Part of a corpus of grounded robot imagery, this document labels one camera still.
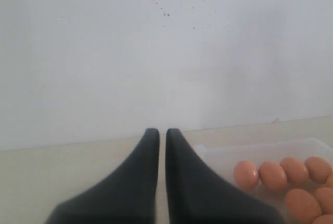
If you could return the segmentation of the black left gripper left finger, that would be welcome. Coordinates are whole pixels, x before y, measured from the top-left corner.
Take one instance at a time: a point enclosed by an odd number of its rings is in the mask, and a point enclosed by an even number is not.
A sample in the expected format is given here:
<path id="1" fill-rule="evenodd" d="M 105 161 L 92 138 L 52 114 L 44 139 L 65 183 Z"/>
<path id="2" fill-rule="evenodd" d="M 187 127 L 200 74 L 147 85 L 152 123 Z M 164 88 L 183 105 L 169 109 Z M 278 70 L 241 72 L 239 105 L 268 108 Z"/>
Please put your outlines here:
<path id="1" fill-rule="evenodd" d="M 55 207 L 46 223 L 155 223 L 159 131 L 146 129 L 109 176 Z"/>

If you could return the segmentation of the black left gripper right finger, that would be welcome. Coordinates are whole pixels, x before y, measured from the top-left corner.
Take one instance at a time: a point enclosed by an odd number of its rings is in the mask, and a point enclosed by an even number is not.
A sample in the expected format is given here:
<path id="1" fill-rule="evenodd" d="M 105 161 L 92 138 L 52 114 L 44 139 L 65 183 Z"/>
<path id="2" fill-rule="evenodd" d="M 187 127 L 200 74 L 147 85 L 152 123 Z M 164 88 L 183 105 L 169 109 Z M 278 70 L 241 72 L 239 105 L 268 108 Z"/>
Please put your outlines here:
<path id="1" fill-rule="evenodd" d="M 283 223 L 272 206 L 217 175 L 179 129 L 165 144 L 165 182 L 170 223 Z"/>

